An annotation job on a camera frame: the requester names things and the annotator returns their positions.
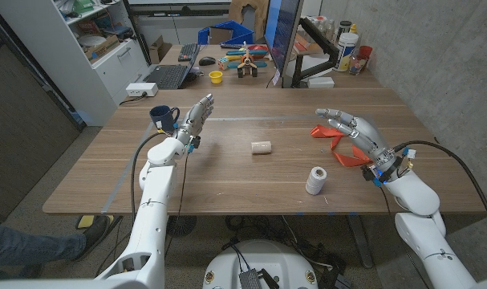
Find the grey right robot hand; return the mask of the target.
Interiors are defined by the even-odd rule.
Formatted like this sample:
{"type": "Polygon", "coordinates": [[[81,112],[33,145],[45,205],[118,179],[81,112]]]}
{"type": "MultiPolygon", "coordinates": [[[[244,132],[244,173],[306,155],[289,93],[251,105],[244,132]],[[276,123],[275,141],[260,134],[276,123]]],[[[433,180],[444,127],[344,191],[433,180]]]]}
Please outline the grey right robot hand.
{"type": "Polygon", "coordinates": [[[327,119],[332,128],[347,135],[352,144],[373,160],[381,172],[380,182],[398,179],[396,172],[400,167],[400,158],[395,155],[394,150],[375,125],[363,117],[353,116],[337,109],[317,108],[315,114],[327,119]]]}

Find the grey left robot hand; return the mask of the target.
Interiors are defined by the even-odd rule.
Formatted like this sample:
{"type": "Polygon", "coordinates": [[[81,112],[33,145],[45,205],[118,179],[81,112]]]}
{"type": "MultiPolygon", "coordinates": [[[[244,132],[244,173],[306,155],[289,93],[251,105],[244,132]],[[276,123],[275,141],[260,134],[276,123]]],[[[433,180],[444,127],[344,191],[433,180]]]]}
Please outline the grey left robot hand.
{"type": "Polygon", "coordinates": [[[211,93],[194,104],[183,117],[182,123],[174,133],[174,138],[187,145],[199,136],[203,125],[213,111],[214,98],[211,93]]]}

